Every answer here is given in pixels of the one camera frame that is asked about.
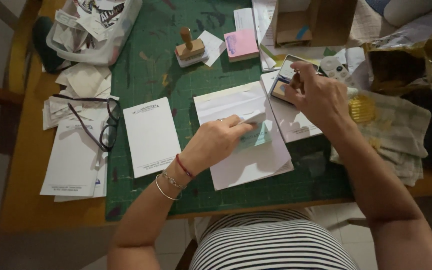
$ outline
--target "wooden table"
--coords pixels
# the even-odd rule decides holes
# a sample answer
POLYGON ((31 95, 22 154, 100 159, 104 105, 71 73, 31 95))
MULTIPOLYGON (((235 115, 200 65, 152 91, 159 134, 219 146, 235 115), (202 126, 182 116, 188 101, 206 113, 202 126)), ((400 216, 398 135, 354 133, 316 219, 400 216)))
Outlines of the wooden table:
MULTIPOLYGON (((40 15, 53 17, 64 0, 46 0, 40 15)), ((46 174, 56 129, 43 131, 43 102, 59 92, 54 83, 56 75, 42 73, 41 61, 35 53, 31 59, 28 83, 22 105, 18 137, 11 161, 9 177, 0 211, 0 232, 17 233, 48 229, 68 229, 102 226, 105 221, 105 198, 85 199, 64 203, 53 202, 54 196, 39 195, 46 174)), ((415 197, 432 195, 432 172, 424 171, 425 178, 409 188, 415 197)), ((304 204, 271 205, 236 209, 225 212, 206 212, 174 216, 190 218, 202 215, 250 212, 285 207, 346 202, 347 199, 312 201, 304 204)))

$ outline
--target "black and white striped shirt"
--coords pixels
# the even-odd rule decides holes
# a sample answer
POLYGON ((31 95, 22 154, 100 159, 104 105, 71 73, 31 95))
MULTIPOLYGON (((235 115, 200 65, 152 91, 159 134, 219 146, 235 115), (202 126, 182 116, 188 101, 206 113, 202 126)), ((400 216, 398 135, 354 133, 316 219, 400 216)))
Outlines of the black and white striped shirt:
POLYGON ((191 270, 357 270, 325 228, 296 210, 227 215, 209 226, 191 270))

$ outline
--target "cutting mat grid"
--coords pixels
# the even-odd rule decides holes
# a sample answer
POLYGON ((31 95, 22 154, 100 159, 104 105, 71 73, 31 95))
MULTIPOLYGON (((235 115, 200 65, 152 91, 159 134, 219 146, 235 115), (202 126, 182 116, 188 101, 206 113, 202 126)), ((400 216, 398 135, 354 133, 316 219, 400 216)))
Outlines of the cutting mat grid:
MULTIPOLYGON (((259 58, 229 63, 226 51, 212 67, 199 63, 181 68, 174 55, 175 46, 182 44, 179 28, 189 27, 193 39, 203 30, 223 39, 223 34, 235 31, 233 10, 245 7, 251 7, 251 1, 145 0, 112 67, 112 95, 120 98, 123 109, 167 97, 183 149, 199 127, 193 97, 258 81, 262 72, 259 58)), ((322 175, 315 176, 314 172, 312 175, 314 168, 305 157, 322 152, 327 161, 330 144, 324 136, 289 143, 287 148, 294 171, 215 191, 211 173, 206 170, 187 186, 169 214, 352 197, 342 166, 326 162, 322 175)), ((123 118, 116 144, 109 154, 106 220, 120 220, 156 176, 135 179, 133 175, 123 118)))

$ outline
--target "cardboard box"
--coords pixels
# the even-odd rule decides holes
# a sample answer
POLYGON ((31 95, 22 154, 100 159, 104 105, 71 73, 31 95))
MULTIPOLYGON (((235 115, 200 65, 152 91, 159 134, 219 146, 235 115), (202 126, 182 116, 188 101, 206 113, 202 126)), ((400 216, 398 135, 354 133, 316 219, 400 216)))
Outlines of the cardboard box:
POLYGON ((310 0, 307 9, 297 10, 305 2, 279 0, 276 3, 271 21, 274 46, 345 45, 358 0, 310 0))

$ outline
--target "black eyeglasses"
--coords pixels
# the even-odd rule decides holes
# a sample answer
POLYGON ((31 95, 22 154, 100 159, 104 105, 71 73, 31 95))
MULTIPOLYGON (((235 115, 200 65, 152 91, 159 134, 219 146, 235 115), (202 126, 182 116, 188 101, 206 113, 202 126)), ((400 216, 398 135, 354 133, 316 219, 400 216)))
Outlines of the black eyeglasses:
POLYGON ((86 125, 83 123, 83 120, 81 120, 81 117, 76 112, 75 108, 68 102, 68 107, 71 110, 71 112, 76 115, 79 122, 81 123, 82 128, 87 133, 87 135, 99 146, 101 150, 104 152, 110 152, 113 149, 114 143, 116 142, 116 135, 118 133, 118 125, 120 121, 120 115, 121 115, 121 105, 120 102, 115 100, 114 98, 97 98, 97 97, 81 97, 81 98, 74 98, 67 95, 61 95, 61 94, 54 94, 53 97, 55 98, 61 98, 61 99, 67 99, 72 101, 96 101, 96 102, 106 102, 107 107, 107 113, 109 114, 109 118, 106 121, 106 125, 103 127, 103 130, 101 130, 101 134, 99 134, 99 140, 97 140, 91 132, 87 129, 86 125), (103 142, 103 135, 107 134, 107 141, 103 142))

